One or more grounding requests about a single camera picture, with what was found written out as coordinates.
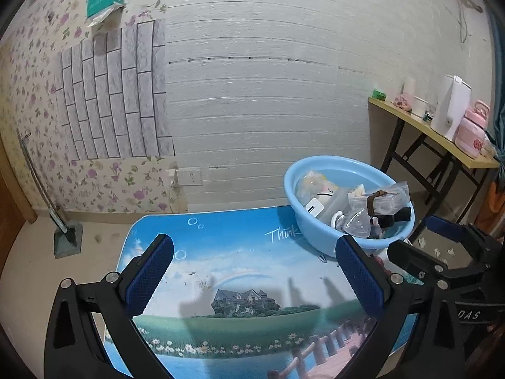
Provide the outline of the silver snack wrapper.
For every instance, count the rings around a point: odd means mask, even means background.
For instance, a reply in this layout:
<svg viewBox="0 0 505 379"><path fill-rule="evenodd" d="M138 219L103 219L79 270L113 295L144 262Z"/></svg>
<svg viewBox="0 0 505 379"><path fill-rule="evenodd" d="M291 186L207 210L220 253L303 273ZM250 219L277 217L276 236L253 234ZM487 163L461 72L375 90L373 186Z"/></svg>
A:
<svg viewBox="0 0 505 379"><path fill-rule="evenodd" d="M371 218L366 209L347 213L341 224L341 230L354 237L367 239L371 235Z"/></svg>

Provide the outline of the clear glass bottle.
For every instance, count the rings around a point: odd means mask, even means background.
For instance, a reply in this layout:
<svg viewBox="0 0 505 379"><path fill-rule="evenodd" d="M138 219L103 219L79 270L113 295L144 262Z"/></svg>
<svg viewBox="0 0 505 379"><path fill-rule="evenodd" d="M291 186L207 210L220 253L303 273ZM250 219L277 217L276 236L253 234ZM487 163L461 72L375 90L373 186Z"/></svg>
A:
<svg viewBox="0 0 505 379"><path fill-rule="evenodd" d="M352 188L340 187L338 188L330 199L324 203L323 211L317 216L317 219L321 222L329 225L332 217L337 211L341 211L343 214L349 211L349 193L352 192Z"/></svg>

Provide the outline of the bag of cotton swabs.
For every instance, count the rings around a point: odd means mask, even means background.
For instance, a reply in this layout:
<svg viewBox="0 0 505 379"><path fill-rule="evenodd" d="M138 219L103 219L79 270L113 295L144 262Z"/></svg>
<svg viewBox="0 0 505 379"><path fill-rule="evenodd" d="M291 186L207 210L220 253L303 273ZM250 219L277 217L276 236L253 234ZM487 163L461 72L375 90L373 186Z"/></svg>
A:
<svg viewBox="0 0 505 379"><path fill-rule="evenodd" d="M311 199L315 198L318 193L322 192L325 182L326 177L323 174L314 170L309 170L299 179L296 185L296 198L302 205L307 204Z"/></svg>

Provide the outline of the pink thermos jug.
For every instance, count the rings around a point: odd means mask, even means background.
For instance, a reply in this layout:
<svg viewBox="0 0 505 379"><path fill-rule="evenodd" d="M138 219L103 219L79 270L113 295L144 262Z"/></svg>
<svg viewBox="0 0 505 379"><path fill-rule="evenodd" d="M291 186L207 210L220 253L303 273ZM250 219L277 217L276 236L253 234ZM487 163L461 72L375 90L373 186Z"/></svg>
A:
<svg viewBox="0 0 505 379"><path fill-rule="evenodd" d="M483 147L489 113L489 106L478 100L466 110L457 128L454 142L470 158L476 159Z"/></svg>

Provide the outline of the side table with black legs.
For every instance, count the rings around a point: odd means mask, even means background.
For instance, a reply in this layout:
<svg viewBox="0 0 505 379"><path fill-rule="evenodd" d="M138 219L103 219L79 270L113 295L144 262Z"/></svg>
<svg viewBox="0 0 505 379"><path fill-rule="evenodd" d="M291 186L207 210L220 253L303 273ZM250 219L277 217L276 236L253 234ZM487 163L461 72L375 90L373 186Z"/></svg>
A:
<svg viewBox="0 0 505 379"><path fill-rule="evenodd" d="M482 155L469 157L455 143L431 129L427 121L390 102L369 98L368 105L395 119L380 170L386 173L391 163L405 169L427 192L425 205L430 213L442 205L457 178L464 177L473 185L473 191L457 214L456 221L465 220L490 175L500 168L500 163Z"/></svg>

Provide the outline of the white charger adapter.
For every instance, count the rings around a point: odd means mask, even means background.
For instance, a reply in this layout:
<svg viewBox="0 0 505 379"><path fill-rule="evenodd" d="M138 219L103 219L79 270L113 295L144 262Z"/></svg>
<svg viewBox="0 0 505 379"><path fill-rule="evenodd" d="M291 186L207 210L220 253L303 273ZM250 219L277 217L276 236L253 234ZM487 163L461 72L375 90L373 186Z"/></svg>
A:
<svg viewBox="0 0 505 379"><path fill-rule="evenodd" d="M305 210L313 217L318 217L324 211L324 204L318 199L311 199L306 205Z"/></svg>

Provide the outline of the white kettle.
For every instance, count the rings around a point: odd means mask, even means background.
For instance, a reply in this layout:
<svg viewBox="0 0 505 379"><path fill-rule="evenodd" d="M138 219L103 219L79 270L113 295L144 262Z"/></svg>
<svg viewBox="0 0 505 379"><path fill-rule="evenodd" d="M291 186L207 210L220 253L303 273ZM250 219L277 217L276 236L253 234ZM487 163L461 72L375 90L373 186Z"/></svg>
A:
<svg viewBox="0 0 505 379"><path fill-rule="evenodd" d="M437 95L431 129L453 142L456 130L470 105L472 89L457 75L445 75Z"/></svg>

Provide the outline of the wooden door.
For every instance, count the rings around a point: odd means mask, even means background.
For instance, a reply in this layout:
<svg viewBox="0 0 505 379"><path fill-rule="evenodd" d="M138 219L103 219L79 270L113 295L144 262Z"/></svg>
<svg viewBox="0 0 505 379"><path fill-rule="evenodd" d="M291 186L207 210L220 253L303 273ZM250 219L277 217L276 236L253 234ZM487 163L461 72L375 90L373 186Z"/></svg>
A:
<svg viewBox="0 0 505 379"><path fill-rule="evenodd" d="M26 222L36 222L38 216L15 176L3 142L0 145L0 160L0 268L3 270L20 230Z"/></svg>

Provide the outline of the green small box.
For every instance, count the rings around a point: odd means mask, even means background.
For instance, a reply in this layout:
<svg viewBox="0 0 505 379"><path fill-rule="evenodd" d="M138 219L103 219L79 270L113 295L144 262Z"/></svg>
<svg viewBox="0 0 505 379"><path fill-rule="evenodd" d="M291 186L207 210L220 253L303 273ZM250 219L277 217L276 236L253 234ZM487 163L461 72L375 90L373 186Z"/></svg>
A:
<svg viewBox="0 0 505 379"><path fill-rule="evenodd" d="M386 100L386 94L380 90L377 90L377 89L373 90L372 97L373 97L373 99L378 99L381 101Z"/></svg>

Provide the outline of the white wall power outlet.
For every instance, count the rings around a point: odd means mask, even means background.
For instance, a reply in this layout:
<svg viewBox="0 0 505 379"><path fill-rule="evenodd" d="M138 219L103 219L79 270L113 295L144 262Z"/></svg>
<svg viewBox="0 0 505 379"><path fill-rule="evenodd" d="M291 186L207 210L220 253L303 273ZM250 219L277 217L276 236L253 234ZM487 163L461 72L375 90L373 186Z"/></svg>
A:
<svg viewBox="0 0 505 379"><path fill-rule="evenodd" d="M201 169L182 168L176 172L178 184L182 187L200 187L203 184Z"/></svg>

